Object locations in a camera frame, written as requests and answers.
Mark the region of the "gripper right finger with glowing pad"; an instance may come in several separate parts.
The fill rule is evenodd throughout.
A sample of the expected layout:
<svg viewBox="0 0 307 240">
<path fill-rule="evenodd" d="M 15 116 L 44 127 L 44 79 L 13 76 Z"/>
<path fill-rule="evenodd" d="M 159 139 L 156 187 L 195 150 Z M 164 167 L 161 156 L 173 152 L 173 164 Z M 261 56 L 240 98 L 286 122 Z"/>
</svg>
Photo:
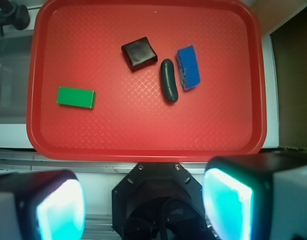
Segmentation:
<svg viewBox="0 0 307 240">
<path fill-rule="evenodd" d="M 307 240 L 307 154 L 214 157 L 202 199 L 222 240 Z"/>
</svg>

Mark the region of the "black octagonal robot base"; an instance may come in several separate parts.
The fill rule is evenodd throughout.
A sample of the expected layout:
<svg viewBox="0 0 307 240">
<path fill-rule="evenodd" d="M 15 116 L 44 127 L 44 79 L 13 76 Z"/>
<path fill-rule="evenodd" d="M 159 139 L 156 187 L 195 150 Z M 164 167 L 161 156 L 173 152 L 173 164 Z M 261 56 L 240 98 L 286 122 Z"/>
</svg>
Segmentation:
<svg viewBox="0 0 307 240">
<path fill-rule="evenodd" d="M 123 240 L 214 240 L 202 185 L 179 163 L 138 163 L 111 191 Z"/>
</svg>

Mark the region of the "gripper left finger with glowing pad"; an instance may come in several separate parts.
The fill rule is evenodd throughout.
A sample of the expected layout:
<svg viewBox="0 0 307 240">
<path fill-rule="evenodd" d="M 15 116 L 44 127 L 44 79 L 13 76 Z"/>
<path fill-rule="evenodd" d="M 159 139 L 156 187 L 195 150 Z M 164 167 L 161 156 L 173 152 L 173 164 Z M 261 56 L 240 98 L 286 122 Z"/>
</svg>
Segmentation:
<svg viewBox="0 0 307 240">
<path fill-rule="evenodd" d="M 0 173 L 0 240 L 80 240 L 86 208 L 70 170 Z"/>
</svg>

